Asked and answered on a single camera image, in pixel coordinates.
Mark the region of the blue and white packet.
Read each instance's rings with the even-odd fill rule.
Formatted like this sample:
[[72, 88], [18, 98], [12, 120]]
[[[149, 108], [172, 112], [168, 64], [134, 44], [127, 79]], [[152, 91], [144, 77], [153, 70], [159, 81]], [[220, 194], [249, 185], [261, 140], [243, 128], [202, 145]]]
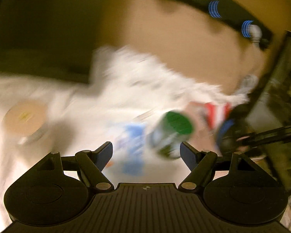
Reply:
[[146, 124], [120, 122], [110, 129], [113, 144], [113, 167], [125, 175], [142, 176], [145, 165]]

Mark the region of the black and blue pouch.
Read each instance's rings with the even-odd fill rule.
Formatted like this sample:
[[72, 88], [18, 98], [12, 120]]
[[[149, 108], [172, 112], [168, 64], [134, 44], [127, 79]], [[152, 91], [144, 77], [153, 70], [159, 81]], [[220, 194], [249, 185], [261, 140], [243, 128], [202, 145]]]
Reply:
[[216, 133], [216, 145], [222, 156], [230, 157], [239, 147], [238, 139], [247, 137], [253, 130], [246, 121], [249, 104], [234, 107]]

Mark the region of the pink cardboard box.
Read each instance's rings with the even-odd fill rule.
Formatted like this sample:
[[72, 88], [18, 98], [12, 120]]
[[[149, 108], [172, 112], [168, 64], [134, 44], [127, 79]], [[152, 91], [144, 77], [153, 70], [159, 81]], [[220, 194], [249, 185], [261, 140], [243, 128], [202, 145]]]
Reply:
[[189, 102], [181, 111], [193, 127], [188, 143], [198, 151], [212, 151], [221, 156], [214, 140], [214, 135], [208, 125], [207, 111], [204, 104]]

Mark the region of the green lid glass jar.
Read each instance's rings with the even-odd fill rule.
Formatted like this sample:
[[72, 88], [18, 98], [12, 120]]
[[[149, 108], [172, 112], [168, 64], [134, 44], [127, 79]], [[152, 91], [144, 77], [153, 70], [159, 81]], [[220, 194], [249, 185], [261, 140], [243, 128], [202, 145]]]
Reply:
[[188, 116], [178, 111], [168, 111], [148, 135], [148, 143], [158, 155], [168, 159], [180, 158], [180, 145], [189, 140], [194, 125]]

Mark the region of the red and white striped sock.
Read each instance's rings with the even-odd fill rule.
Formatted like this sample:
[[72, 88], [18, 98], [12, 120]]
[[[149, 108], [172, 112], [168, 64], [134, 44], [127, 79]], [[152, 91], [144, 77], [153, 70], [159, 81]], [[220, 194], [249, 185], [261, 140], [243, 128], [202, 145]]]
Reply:
[[224, 104], [206, 103], [204, 104], [205, 120], [210, 130], [216, 130], [228, 117], [232, 105], [227, 102]]

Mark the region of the clear jar with tan lid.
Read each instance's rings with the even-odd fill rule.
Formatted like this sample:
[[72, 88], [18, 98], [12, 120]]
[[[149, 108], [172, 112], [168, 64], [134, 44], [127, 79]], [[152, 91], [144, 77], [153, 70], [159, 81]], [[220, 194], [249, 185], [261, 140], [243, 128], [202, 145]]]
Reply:
[[21, 100], [7, 111], [2, 126], [17, 145], [33, 143], [48, 130], [48, 107], [39, 100]]

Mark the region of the white fringed cloth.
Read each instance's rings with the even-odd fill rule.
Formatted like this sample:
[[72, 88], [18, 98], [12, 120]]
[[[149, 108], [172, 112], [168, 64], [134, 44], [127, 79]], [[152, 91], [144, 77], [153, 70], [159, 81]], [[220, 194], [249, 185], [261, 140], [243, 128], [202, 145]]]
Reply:
[[[48, 153], [46, 140], [69, 156], [106, 141], [115, 143], [122, 135], [122, 123], [143, 123], [149, 133], [165, 112], [182, 110], [191, 101], [236, 106], [248, 100], [245, 94], [225, 95], [219, 86], [197, 83], [168, 69], [155, 56], [128, 47], [99, 49], [94, 66], [93, 85], [0, 74], [0, 232], [10, 224], [4, 192]], [[48, 107], [45, 137], [28, 146], [6, 140], [4, 115], [18, 101], [31, 98]]]

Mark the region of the black flat screen television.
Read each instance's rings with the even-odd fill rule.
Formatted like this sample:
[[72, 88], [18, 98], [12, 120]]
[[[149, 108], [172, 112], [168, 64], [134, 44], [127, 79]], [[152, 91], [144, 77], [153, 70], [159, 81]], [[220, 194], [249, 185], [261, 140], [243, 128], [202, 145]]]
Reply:
[[87, 84], [123, 0], [0, 0], [0, 73]]

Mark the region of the black power strip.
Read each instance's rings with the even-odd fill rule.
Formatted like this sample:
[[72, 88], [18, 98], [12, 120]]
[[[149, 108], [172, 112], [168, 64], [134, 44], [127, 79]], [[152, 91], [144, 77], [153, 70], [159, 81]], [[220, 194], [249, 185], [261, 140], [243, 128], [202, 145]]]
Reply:
[[253, 39], [250, 28], [256, 25], [261, 30], [259, 47], [265, 50], [272, 41], [273, 33], [249, 11], [233, 0], [176, 0], [186, 3], [208, 13], [212, 18], [220, 20], [234, 28], [240, 34]]

